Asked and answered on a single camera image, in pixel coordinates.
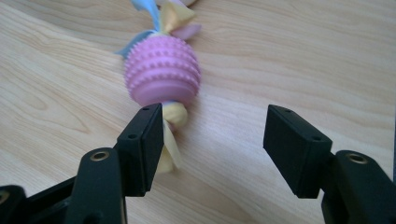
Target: pink ball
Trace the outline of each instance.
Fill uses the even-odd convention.
[[[169,35],[136,44],[125,60],[125,84],[140,105],[178,101],[188,105],[198,93],[201,71],[191,46]]]

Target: tabletop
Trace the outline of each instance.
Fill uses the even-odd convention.
[[[393,0],[198,0],[188,43],[202,70],[176,133],[183,166],[128,198],[130,223],[324,223],[262,148],[268,105],[289,108],[392,176]],[[0,185],[31,196],[112,147],[140,109],[114,52],[143,30],[126,0],[0,2]]]

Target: wooden table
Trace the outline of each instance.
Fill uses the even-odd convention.
[[[396,2],[199,0],[189,43],[202,88],[177,133],[183,168],[129,198],[130,223],[323,223],[265,150],[269,104],[309,120],[332,152],[370,155],[392,175]],[[140,106],[124,88],[121,49],[151,29],[124,0],[0,2],[0,185],[30,196],[112,147]]]

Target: rope toy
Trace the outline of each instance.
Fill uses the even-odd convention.
[[[181,166],[181,156],[173,132],[188,118],[186,106],[198,94],[201,71],[197,58],[185,40],[201,30],[189,24],[195,13],[179,0],[131,0],[137,10],[151,15],[154,29],[143,31],[118,52],[124,58],[125,85],[131,98],[142,106],[163,104],[164,149],[158,173]]]

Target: light wood grain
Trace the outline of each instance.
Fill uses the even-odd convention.
[[[323,223],[262,149],[266,108],[299,113],[333,152],[392,174],[396,2],[199,0],[189,43],[203,71],[177,133],[184,166],[130,198],[130,223]],[[139,109],[112,52],[151,28],[124,0],[0,2],[0,185],[37,193],[111,147]]]

